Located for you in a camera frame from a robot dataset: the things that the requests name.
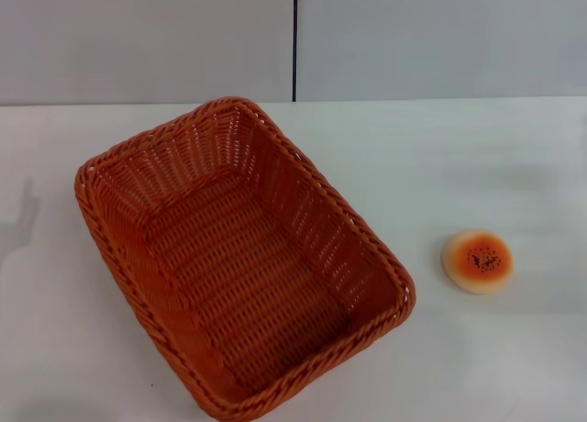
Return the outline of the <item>orange woven plastic basket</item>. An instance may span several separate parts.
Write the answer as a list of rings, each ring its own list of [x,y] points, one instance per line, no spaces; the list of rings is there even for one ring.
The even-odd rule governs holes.
[[[272,411],[415,306],[404,266],[244,98],[92,158],[75,195],[138,322],[221,422]]]

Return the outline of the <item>round bun with orange centre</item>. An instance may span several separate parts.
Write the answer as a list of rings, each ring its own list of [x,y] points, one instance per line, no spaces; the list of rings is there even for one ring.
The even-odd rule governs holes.
[[[510,248],[485,229],[467,229],[452,236],[443,247],[441,262],[448,278],[470,294],[499,292],[514,274]]]

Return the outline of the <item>black vertical wall strip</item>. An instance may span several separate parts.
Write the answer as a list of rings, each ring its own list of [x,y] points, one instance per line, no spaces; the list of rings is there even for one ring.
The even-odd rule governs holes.
[[[299,0],[293,0],[293,43],[292,43],[292,102],[297,102],[297,53],[298,53],[298,5]]]

